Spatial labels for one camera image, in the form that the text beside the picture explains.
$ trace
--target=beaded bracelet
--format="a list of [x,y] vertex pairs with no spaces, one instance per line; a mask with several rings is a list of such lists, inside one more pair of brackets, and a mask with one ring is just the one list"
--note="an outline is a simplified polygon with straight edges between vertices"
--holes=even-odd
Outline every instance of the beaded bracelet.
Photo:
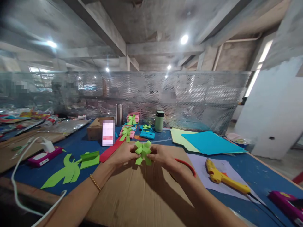
[[97,185],[97,183],[95,182],[94,178],[92,177],[92,175],[90,174],[89,177],[91,178],[92,182],[94,183],[94,185],[97,187],[97,189],[99,191],[101,191],[101,188]]

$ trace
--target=person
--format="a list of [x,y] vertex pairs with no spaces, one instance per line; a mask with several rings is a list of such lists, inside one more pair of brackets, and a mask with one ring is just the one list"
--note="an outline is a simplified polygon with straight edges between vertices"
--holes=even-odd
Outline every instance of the person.
[[[124,143],[104,163],[100,164],[92,176],[96,184],[102,188],[112,173],[126,162],[139,157],[135,153],[137,147]],[[182,164],[177,162],[165,146],[152,145],[151,154],[147,157],[160,164],[180,184],[185,194],[197,210],[202,226],[244,227],[245,223],[214,197],[190,172],[182,171]],[[78,226],[85,218],[91,205],[99,194],[99,189],[88,177],[71,193],[38,226]]]

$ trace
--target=yellow glue gun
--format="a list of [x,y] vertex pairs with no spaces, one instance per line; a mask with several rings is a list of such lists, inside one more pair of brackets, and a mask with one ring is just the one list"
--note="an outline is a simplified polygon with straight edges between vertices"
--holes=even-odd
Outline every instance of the yellow glue gun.
[[245,195],[250,193],[250,188],[247,185],[240,184],[221,173],[210,159],[206,160],[206,168],[212,182],[217,184],[223,182]]

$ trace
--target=hand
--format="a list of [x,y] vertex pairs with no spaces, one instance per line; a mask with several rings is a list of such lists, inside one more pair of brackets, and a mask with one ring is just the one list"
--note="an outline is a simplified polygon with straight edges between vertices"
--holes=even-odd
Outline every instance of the hand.
[[165,151],[165,146],[163,145],[152,145],[151,154],[148,154],[147,157],[159,163],[167,171],[176,171],[179,167],[179,163],[171,155],[169,151]]
[[124,142],[105,163],[113,164],[116,168],[119,168],[124,163],[140,157],[135,153],[136,149],[137,147],[134,144]]

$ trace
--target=pipe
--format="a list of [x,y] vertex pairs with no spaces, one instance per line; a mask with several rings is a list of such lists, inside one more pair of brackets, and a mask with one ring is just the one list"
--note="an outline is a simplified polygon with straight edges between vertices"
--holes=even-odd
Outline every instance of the pipe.
[[223,47],[223,44],[221,44],[218,48],[216,58],[215,58],[215,62],[214,62],[214,66],[212,67],[213,71],[216,71],[216,68],[217,68],[217,65],[218,65],[218,62],[219,62],[219,57],[220,57],[221,52],[222,52],[222,47]]
[[[259,33],[259,35],[256,37],[256,38],[248,38],[248,39],[231,39],[231,40],[227,40],[225,43],[237,43],[237,42],[246,42],[246,41],[255,41],[257,39],[260,39],[261,36],[262,36],[262,32]],[[219,58],[220,58],[220,55],[221,55],[221,52],[222,52],[222,47],[223,47],[224,43],[221,44],[221,46],[219,46],[218,48],[218,52],[217,52],[217,55],[216,55],[216,58],[215,58],[215,62],[214,62],[214,65],[212,67],[212,70],[213,71],[216,71],[217,69],[217,65],[218,65],[218,62],[219,62]]]
[[260,39],[262,36],[262,32],[259,33],[259,35],[256,38],[248,38],[248,39],[231,39],[227,40],[226,43],[237,43],[237,42],[246,42],[246,41],[255,41],[257,39]]

